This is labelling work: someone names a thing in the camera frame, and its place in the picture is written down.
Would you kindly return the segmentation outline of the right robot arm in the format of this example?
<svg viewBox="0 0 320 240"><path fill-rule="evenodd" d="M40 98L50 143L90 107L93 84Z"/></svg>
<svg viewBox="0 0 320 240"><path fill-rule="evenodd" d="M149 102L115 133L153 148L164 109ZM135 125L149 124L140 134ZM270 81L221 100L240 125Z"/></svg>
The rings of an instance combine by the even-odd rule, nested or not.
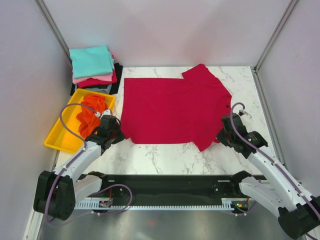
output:
<svg viewBox="0 0 320 240"><path fill-rule="evenodd" d="M269 185L265 186L246 171L231 177L234 190L253 198L270 211L282 230L296 240L320 225L320 198L313 196L284 167L269 157L271 149L257 132L248 132L238 114L222 117L223 128L216 138L252 163Z"/></svg>

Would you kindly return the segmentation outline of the crimson red t-shirt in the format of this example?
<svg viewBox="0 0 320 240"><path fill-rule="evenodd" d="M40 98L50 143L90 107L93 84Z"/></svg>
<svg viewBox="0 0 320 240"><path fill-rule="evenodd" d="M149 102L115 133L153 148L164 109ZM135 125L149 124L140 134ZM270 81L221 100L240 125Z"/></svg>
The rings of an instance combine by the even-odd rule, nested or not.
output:
<svg viewBox="0 0 320 240"><path fill-rule="evenodd" d="M124 79L121 130L135 144L217 143L232 95L204 64L182 78Z"/></svg>

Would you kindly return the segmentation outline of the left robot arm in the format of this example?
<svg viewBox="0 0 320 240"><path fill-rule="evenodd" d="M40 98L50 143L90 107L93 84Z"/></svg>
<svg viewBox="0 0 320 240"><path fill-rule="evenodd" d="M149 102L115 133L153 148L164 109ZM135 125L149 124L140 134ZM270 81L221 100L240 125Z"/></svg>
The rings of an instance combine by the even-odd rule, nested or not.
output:
<svg viewBox="0 0 320 240"><path fill-rule="evenodd" d="M45 170L39 175L33 210L47 217L67 220L77 203L102 187L100 173L84 174L84 171L111 145L124 138L119 119L113 115L103 115L99 126L68 161L53 171Z"/></svg>

